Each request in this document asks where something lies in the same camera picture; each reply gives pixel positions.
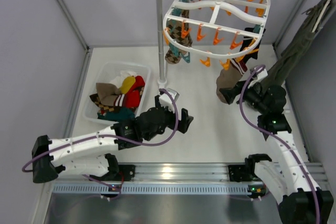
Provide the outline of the tan striped sock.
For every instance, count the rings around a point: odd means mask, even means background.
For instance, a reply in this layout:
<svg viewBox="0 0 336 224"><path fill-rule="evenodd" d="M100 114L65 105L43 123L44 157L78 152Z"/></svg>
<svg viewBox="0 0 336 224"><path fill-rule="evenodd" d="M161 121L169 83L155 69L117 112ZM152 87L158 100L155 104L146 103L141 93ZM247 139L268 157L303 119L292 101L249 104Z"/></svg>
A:
<svg viewBox="0 0 336 224"><path fill-rule="evenodd" d="M110 83L96 83L98 97L103 105L125 107L125 94Z"/></svg>
<svg viewBox="0 0 336 224"><path fill-rule="evenodd" d="M216 95L222 103L228 104L225 97L221 94L221 88L233 88L247 71L244 60L230 60L228 70L222 69L216 79Z"/></svg>

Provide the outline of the brown argyle sock long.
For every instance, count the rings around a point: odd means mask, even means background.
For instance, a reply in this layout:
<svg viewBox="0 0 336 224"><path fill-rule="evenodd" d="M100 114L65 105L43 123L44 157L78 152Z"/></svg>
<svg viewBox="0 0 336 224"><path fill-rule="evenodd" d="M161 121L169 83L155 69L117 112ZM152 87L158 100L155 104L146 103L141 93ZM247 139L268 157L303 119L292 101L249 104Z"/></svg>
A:
<svg viewBox="0 0 336 224"><path fill-rule="evenodd" d="M98 97L98 94L92 94L89 96L91 102L93 102L93 104L95 106L98 107L98 115L99 116L103 116L103 115L107 115L107 114L120 114L120 113L128 113L127 108L123 108L120 106L114 107L114 106L109 106L109 105L103 105Z"/></svg>

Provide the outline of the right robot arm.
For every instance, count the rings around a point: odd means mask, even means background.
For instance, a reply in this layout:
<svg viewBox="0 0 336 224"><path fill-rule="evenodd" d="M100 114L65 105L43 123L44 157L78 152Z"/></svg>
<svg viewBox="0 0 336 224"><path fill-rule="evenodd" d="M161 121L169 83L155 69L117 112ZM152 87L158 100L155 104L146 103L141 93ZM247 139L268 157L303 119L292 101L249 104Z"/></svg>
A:
<svg viewBox="0 0 336 224"><path fill-rule="evenodd" d="M284 115L286 91L273 85L262 90L259 82L250 88L239 81L232 88L218 88L217 94L227 104L239 97L260 115L255 128L267 143L269 154L252 154L245 159L245 170L259 178L278 205L282 223L327 223L334 198L323 190L308 172L293 139L292 129Z"/></svg>

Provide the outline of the black white-striped sock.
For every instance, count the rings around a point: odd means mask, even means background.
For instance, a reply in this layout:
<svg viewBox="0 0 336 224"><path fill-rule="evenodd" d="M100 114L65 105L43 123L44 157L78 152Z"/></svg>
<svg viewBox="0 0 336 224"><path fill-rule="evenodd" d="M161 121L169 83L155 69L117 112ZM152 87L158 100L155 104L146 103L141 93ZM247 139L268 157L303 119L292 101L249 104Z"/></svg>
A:
<svg viewBox="0 0 336 224"><path fill-rule="evenodd" d="M255 30L259 31L260 28L258 26L246 27L245 28L245 31L248 31L248 32L254 32ZM253 40L253 38L244 36L243 43L242 43L242 46L241 46L239 51L243 51L246 47L248 47L252 43L252 40ZM252 50L249 54L246 54L243 57L243 59L241 60L242 63L246 64L248 62L248 60L251 59L251 58L253 58L255 60L258 59L258 51L259 51L260 43L261 42L259 42L259 44L255 47L254 50Z"/></svg>

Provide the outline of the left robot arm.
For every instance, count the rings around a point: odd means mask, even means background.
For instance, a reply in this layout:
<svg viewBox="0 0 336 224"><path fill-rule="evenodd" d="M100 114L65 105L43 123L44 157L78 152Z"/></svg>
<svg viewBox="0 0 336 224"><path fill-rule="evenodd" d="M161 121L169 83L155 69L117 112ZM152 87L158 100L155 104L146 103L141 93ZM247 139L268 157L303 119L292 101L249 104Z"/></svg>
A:
<svg viewBox="0 0 336 224"><path fill-rule="evenodd" d="M102 130L73 138L39 136L32 149L33 182L41 184L60 176L89 175L97 180L112 179L119 173L115 152L137 146L162 135L166 128L186 133L194 120L186 109L181 119L164 108L150 108L138 117Z"/></svg>

